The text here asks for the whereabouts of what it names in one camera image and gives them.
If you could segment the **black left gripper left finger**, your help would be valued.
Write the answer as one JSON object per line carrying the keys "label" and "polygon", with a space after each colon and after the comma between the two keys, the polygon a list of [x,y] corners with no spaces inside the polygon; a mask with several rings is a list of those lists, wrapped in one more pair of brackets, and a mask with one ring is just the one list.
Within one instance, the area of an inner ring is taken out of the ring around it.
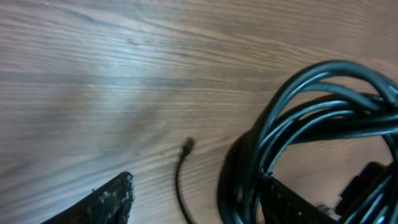
{"label": "black left gripper left finger", "polygon": [[43,224],[127,224],[133,202],[133,175],[122,172]]}

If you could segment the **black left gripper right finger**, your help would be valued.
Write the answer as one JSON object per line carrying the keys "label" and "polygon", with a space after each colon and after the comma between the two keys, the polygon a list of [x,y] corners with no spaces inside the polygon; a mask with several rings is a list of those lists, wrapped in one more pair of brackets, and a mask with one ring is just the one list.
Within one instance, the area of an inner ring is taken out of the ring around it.
{"label": "black left gripper right finger", "polygon": [[306,201],[273,175],[262,175],[259,196],[264,221],[268,224],[338,223],[327,212]]}

